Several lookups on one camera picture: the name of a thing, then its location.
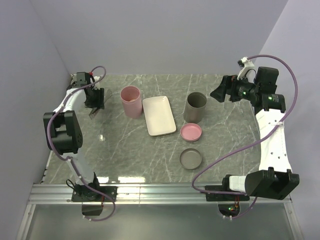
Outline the metal food tongs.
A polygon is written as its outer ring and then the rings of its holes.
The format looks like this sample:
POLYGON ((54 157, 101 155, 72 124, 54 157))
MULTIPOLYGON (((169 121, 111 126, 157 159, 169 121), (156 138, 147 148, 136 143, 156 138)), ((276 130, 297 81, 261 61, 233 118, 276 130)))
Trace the metal food tongs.
MULTIPOLYGON (((107 101, 112 97, 112 95, 113 95, 112 91, 108 89, 104 94, 103 103, 106 104, 107 101)), ((101 109, 102 109, 101 107, 93 108, 88 115, 90 119, 93 120, 101 109)))

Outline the pink cylindrical container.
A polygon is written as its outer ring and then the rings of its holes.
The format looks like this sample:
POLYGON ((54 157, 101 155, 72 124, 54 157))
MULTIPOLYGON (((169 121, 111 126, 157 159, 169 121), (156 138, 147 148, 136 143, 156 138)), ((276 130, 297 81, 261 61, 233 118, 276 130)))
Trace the pink cylindrical container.
POLYGON ((143 111, 140 90, 136 86, 126 86, 121 90, 120 98, 124 114, 131 119, 139 118, 143 111))

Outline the white rectangular plate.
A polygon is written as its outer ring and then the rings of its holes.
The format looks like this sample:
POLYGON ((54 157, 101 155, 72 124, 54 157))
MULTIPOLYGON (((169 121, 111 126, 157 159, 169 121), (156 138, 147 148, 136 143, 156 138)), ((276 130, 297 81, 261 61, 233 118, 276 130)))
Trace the white rectangular plate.
POLYGON ((154 96, 142 100, 148 134, 152 137, 174 133, 177 130, 167 96, 154 96))

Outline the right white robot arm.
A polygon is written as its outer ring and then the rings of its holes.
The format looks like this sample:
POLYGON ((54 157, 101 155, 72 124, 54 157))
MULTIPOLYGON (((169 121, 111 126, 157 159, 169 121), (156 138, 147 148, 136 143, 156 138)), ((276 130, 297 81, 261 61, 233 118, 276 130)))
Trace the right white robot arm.
POLYGON ((300 183, 289 163, 284 120, 287 113, 285 97, 276 93, 279 71, 259 67, 253 82, 244 76, 225 75, 210 96, 222 103, 226 96, 231 102, 248 100, 254 108, 260 135, 259 169, 246 176, 226 175, 220 193, 232 200, 238 193, 250 197, 283 200, 300 183))

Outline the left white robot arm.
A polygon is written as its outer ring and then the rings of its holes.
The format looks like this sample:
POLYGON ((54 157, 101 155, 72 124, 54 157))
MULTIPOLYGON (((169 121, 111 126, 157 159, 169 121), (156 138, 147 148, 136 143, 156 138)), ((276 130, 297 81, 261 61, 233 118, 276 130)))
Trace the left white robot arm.
POLYGON ((50 150, 63 162, 66 162, 75 177, 73 191, 86 197, 89 201, 96 201, 103 195, 95 172, 89 167, 81 149, 83 134, 77 119, 77 111, 84 105, 92 110, 105 108, 105 90, 99 83, 106 73, 94 76, 97 66, 90 72, 77 72, 76 81, 71 83, 65 97, 52 112, 43 115, 43 124, 47 145, 50 150))

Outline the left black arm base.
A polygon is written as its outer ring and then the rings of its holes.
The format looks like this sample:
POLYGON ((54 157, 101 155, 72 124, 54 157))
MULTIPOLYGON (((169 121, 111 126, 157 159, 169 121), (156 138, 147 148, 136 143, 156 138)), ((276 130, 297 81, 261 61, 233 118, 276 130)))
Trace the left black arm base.
POLYGON ((105 197, 106 195, 115 202, 117 197, 117 190, 118 188, 116 186, 100 186, 98 188, 98 191, 104 194, 101 195, 100 193, 87 188, 85 185, 76 185, 72 193, 71 201, 79 203, 102 201, 111 202, 110 199, 105 197))

